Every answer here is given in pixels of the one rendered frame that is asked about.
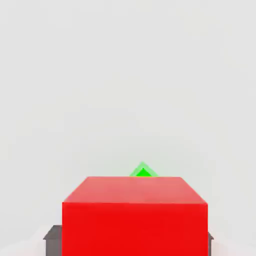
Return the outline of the small red cube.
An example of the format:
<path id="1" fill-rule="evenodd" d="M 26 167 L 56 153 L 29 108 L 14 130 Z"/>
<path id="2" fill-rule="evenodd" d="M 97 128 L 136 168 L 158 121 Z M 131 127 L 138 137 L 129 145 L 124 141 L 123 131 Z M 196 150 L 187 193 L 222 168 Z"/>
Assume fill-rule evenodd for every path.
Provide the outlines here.
<path id="1" fill-rule="evenodd" d="M 208 204 L 180 177 L 88 177 L 62 203 L 62 256 L 208 256 Z"/>

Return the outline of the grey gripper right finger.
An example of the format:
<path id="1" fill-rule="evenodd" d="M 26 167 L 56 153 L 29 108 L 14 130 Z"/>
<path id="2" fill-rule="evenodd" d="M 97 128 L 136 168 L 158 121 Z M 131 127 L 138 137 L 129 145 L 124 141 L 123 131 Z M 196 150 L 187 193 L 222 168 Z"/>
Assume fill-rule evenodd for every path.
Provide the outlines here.
<path id="1" fill-rule="evenodd" d="M 226 256 L 226 247 L 208 232 L 208 256 Z"/>

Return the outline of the small green cube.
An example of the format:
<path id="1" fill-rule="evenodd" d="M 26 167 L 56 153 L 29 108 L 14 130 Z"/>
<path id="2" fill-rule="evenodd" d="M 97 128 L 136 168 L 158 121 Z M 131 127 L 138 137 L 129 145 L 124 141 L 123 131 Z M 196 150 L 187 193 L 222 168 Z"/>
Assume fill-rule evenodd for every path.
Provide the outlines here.
<path id="1" fill-rule="evenodd" d="M 146 163 L 141 162 L 129 175 L 130 177 L 158 177 L 159 175 L 153 171 Z"/>

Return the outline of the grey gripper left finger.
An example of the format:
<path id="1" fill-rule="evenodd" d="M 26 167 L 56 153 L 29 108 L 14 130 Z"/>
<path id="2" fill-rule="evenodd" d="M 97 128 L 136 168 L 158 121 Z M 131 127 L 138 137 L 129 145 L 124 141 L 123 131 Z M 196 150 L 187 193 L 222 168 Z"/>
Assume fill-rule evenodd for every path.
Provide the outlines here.
<path id="1" fill-rule="evenodd" d="M 62 256 L 62 225 L 40 227 L 30 241 L 30 256 Z"/>

